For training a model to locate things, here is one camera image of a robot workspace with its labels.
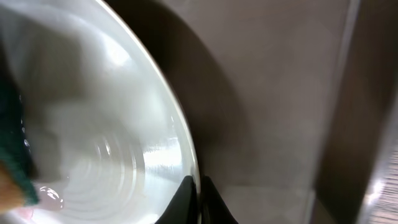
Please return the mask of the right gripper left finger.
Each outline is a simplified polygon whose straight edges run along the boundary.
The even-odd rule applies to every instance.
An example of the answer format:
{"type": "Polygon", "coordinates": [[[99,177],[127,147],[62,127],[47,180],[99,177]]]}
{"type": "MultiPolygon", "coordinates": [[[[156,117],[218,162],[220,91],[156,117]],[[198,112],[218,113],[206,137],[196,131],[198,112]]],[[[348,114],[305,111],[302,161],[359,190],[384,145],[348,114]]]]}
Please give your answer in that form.
{"type": "Polygon", "coordinates": [[[155,224],[197,224],[197,190],[192,176],[184,177],[155,224]]]}

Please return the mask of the yellow green sponge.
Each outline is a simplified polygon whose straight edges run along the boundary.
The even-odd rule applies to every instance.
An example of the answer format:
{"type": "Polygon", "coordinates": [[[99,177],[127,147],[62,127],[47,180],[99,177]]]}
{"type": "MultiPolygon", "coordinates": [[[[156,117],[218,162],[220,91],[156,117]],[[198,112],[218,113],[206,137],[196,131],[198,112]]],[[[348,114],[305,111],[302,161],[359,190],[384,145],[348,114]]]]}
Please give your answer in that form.
{"type": "Polygon", "coordinates": [[[1,48],[1,214],[39,203],[25,136],[22,97],[1,48]]]}

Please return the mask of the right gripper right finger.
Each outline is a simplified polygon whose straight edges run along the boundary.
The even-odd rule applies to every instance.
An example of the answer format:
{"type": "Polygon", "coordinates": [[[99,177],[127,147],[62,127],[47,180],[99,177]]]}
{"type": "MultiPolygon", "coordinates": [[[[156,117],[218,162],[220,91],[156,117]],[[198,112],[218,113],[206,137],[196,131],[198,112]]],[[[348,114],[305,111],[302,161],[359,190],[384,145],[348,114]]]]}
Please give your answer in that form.
{"type": "Polygon", "coordinates": [[[238,224],[208,176],[201,180],[201,224],[238,224]]]}

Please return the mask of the light grey plate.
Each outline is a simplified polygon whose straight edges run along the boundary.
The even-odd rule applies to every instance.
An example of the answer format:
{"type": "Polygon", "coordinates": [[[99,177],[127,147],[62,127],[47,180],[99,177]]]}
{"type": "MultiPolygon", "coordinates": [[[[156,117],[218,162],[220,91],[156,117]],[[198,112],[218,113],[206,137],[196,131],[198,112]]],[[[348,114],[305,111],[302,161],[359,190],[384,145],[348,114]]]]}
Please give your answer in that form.
{"type": "Polygon", "coordinates": [[[2,1],[1,55],[40,196],[2,223],[157,223],[183,187],[199,195],[180,104],[104,1],[2,1]]]}

